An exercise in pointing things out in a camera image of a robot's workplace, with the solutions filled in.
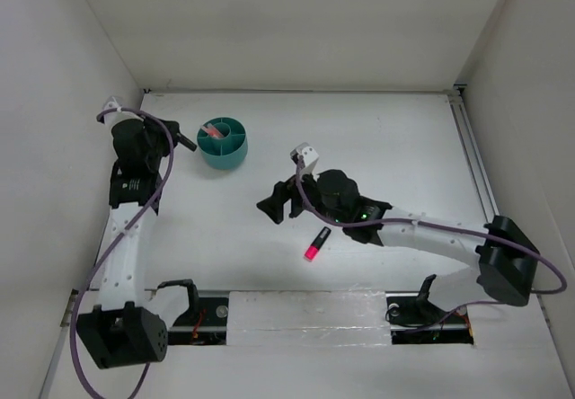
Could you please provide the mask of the pink pen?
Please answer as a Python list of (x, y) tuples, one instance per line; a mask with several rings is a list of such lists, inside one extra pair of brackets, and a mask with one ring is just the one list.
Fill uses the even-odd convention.
[(211, 123), (208, 123), (207, 125), (202, 125), (200, 129), (204, 131), (208, 136), (215, 139), (223, 139), (225, 137), (225, 135)]

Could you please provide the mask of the teal round divided container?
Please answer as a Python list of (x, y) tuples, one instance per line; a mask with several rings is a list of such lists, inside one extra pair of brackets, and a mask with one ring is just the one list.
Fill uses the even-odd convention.
[[(217, 129), (222, 137), (212, 137), (205, 129)], [(230, 171), (242, 164), (248, 153), (247, 133), (243, 124), (229, 117), (214, 118), (198, 130), (197, 145), (208, 166)]]

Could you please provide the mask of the pink black highlighter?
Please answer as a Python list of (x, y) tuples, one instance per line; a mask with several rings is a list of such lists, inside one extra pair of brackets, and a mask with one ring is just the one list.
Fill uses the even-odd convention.
[(320, 252), (323, 245), (325, 244), (325, 242), (327, 241), (327, 239), (331, 235), (331, 233), (332, 233), (332, 230), (327, 226), (325, 226), (318, 233), (318, 235), (315, 237), (315, 239), (311, 242), (311, 244), (309, 245), (309, 247), (305, 251), (304, 259), (306, 261), (312, 262), (314, 260), (314, 258)]

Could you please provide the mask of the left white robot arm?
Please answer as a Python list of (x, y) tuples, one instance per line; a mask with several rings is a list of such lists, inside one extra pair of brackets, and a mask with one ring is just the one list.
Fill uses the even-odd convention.
[(97, 302), (78, 316), (75, 328), (100, 369), (163, 361), (169, 329), (176, 321), (195, 322), (201, 314), (191, 279), (165, 281), (154, 297), (145, 290), (163, 183), (161, 162), (178, 144), (190, 151), (196, 145), (173, 120), (130, 118), (113, 124), (111, 135), (117, 155), (109, 192), (112, 248), (102, 257)]

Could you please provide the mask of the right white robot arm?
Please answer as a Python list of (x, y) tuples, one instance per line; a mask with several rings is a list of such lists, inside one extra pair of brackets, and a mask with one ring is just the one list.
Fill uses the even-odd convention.
[(509, 306), (526, 306), (529, 301), (538, 251), (508, 217), (496, 216), (478, 226), (426, 219), (362, 196), (356, 182), (341, 170), (277, 182), (256, 207), (280, 224), (286, 204), (289, 217), (315, 212), (361, 244), (409, 248), (461, 262), (464, 268), (455, 273), (424, 279), (415, 310), (425, 321), (437, 321), (453, 306), (486, 297)]

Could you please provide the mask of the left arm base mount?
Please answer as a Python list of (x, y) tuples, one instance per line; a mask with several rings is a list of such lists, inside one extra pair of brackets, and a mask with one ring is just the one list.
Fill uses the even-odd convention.
[(161, 304), (158, 314), (164, 319), (171, 346), (226, 345), (229, 315), (228, 291), (198, 291), (191, 279), (162, 282), (151, 303)]

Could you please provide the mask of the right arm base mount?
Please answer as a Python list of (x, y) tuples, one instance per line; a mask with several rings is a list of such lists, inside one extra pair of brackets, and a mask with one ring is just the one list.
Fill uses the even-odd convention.
[(417, 294), (386, 295), (385, 320), (390, 324), (393, 345), (474, 345), (465, 307), (447, 316), (446, 311), (429, 302), (429, 291), (436, 277), (425, 278)]

